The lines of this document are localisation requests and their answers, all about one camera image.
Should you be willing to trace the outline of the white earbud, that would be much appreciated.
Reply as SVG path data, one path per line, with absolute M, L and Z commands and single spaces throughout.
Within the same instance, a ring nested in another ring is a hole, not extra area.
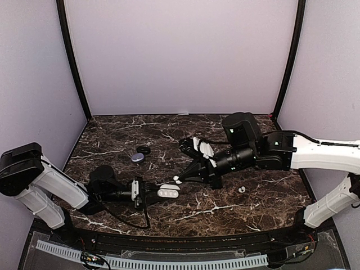
M 238 189 L 239 193 L 244 193 L 246 191 L 246 188 L 244 186 L 240 187 Z
M 182 181 L 179 179 L 179 176 L 177 176 L 177 175 L 175 175 L 175 176 L 173 177 L 173 181 L 175 181 L 175 183 L 176 183 L 177 185 L 181 185 L 181 184 L 182 184 Z

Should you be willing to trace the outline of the white charging case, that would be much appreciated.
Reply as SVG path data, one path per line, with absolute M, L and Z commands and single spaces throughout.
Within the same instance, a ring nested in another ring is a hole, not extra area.
M 161 198 L 176 199 L 179 196 L 180 187 L 173 184 L 162 184 L 156 194 Z

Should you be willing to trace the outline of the purple charging case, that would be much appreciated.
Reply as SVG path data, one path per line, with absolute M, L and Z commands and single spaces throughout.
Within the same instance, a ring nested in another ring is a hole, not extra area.
M 144 162 L 144 160 L 145 160 L 145 155 L 140 152 L 131 156 L 131 162 L 133 162 L 135 164 L 142 163 L 142 162 Z

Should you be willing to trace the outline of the black earbud charging case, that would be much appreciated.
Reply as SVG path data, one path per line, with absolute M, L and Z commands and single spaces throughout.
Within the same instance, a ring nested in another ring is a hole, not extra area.
M 136 150 L 138 153 L 142 153 L 144 155 L 148 155 L 151 153 L 151 149 L 147 146 L 138 146 Z

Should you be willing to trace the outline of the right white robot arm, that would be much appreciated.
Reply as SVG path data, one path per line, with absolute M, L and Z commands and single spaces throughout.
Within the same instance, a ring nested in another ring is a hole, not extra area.
M 250 167 L 266 170 L 328 169 L 347 172 L 341 183 L 317 202 L 296 212 L 287 232 L 299 244 L 309 231 L 348 206 L 359 206 L 359 141 L 324 141 L 295 130 L 262 133 L 255 116 L 236 112 L 222 120 L 229 149 L 214 153 L 208 139 L 185 138 L 179 149 L 193 160 L 173 179 L 197 181 L 222 188 L 222 176 Z

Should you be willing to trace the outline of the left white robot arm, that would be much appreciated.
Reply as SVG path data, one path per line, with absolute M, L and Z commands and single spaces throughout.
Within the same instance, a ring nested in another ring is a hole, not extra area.
M 168 198 L 178 197 L 179 187 L 170 184 L 153 184 L 141 177 L 122 184 L 109 165 L 101 165 L 90 172 L 89 181 L 80 183 L 54 166 L 42 152 L 40 144 L 33 142 L 1 155 L 1 194 L 13 197 L 40 217 L 67 245 L 79 241 L 79 232 L 72 227 L 69 212 L 55 204 L 51 193 L 84 215 L 107 212 L 118 221 L 130 225 L 106 207 L 106 203 L 132 204 L 143 211 L 150 228 L 148 205 Z

